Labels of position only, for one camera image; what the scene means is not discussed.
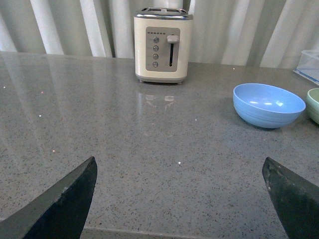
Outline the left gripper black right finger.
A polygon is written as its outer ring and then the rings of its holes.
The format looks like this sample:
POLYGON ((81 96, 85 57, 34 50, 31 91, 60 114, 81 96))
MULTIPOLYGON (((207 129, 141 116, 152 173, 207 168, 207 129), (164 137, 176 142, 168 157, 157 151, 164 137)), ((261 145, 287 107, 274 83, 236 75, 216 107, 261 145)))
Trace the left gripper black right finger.
POLYGON ((319 187, 270 157, 262 175, 271 201, 290 239, 319 237, 319 187))

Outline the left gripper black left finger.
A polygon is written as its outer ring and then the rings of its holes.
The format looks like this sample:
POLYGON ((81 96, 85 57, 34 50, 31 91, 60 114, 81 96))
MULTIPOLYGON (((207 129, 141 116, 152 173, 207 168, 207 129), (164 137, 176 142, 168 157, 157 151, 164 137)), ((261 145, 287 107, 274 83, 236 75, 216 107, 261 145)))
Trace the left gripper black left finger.
POLYGON ((2 239, 78 239, 91 206, 97 163, 90 157, 0 223, 2 239))

